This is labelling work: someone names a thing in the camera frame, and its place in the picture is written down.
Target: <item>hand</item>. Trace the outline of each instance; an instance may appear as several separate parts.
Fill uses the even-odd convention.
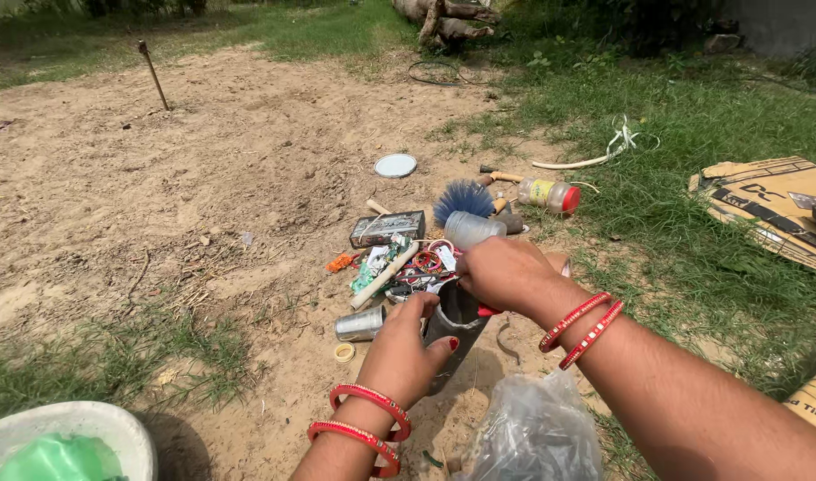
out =
[[[492,236],[458,259],[461,285],[482,303],[500,311],[532,317],[538,287],[563,279],[538,247],[529,242]]]
[[[428,392],[434,375],[458,347],[456,337],[442,337],[429,347],[420,338],[420,317],[430,318],[440,302],[433,293],[415,293],[387,315],[375,336],[357,383],[410,409]]]

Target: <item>concrete wall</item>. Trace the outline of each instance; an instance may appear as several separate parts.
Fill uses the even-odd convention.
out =
[[[816,47],[816,0],[727,0],[724,17],[739,20],[745,45],[761,54]]]

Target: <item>red bottle cap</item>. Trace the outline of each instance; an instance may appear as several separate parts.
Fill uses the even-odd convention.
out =
[[[572,187],[565,192],[565,199],[563,199],[563,214],[570,216],[573,214],[578,205],[580,205],[580,188]]]

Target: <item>gray pipe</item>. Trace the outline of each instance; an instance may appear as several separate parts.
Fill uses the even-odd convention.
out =
[[[457,279],[446,281],[440,287],[438,296],[440,304],[435,307],[432,317],[426,322],[422,343],[428,346],[441,337],[454,335],[458,338],[458,348],[434,377],[428,395],[439,393],[449,382],[490,319],[479,317],[479,301],[459,287]]]

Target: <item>blue brush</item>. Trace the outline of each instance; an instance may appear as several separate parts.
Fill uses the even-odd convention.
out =
[[[453,180],[434,203],[434,220],[443,227],[450,214],[456,211],[488,217],[494,212],[494,199],[485,186],[475,180]]]

